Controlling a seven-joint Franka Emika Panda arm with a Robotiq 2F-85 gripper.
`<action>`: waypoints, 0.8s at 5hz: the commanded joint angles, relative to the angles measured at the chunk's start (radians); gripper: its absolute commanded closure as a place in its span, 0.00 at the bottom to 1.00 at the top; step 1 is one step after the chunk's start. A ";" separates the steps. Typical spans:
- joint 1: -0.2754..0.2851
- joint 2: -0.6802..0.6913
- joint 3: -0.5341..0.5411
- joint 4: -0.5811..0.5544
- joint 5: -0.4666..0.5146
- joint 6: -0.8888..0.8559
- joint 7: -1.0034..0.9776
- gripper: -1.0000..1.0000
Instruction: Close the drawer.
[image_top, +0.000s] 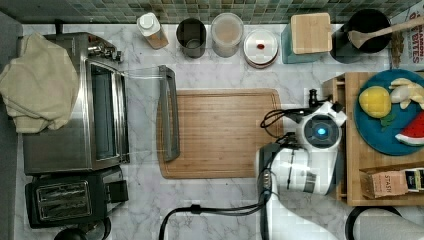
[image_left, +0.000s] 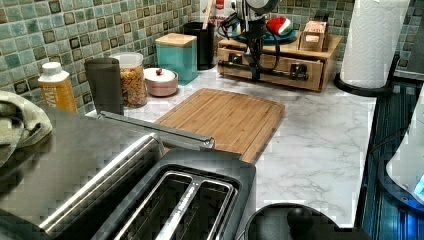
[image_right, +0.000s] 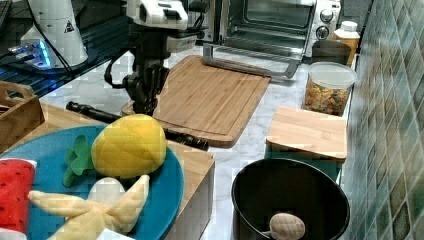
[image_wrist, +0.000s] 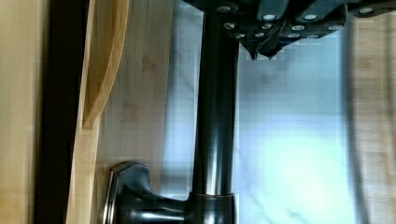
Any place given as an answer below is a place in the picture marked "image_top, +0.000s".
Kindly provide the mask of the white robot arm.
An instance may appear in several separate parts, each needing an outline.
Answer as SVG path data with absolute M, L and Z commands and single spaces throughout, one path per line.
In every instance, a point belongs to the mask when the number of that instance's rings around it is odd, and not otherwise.
M 283 194 L 329 194 L 338 184 L 343 161 L 339 151 L 343 106 L 325 101 L 313 108 L 273 110 L 296 123 L 295 130 L 279 137 L 256 153 L 255 175 L 262 240 L 337 240 L 327 229 L 287 209 Z

